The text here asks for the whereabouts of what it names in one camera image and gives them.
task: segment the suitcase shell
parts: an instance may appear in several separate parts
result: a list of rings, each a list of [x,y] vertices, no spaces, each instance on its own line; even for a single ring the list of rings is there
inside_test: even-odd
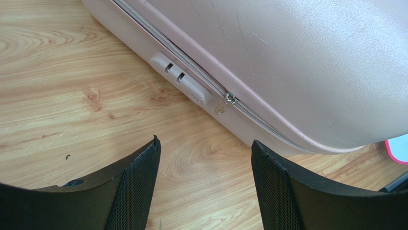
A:
[[[408,133],[408,2],[82,0],[245,144],[340,154]]]

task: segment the wood grain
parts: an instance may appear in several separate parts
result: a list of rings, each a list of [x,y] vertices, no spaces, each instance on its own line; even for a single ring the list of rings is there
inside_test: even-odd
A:
[[[101,26],[80,0],[0,1],[0,79],[0,182],[63,185],[155,134],[163,152],[147,229],[262,229],[250,148]],[[407,171],[382,144],[289,159],[372,190]]]

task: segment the pink suitcase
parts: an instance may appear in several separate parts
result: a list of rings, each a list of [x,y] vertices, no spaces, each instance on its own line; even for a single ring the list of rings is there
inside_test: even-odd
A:
[[[408,133],[408,1],[83,3],[247,145],[340,154]]]

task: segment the hard-shell suitcase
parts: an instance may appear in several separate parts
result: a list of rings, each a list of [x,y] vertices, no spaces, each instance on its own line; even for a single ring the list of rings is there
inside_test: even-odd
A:
[[[408,1],[82,1],[247,145],[339,154],[408,133]]]

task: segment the black mesh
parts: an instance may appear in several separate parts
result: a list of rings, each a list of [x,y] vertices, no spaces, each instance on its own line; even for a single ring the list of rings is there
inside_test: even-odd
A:
[[[159,144],[152,145],[126,168],[107,230],[146,228],[159,168],[160,151]]]
[[[266,230],[406,230],[408,191],[375,192],[320,176],[252,145],[252,170]]]
[[[264,229],[303,229],[288,174],[268,157],[260,146],[252,146],[252,170]]]

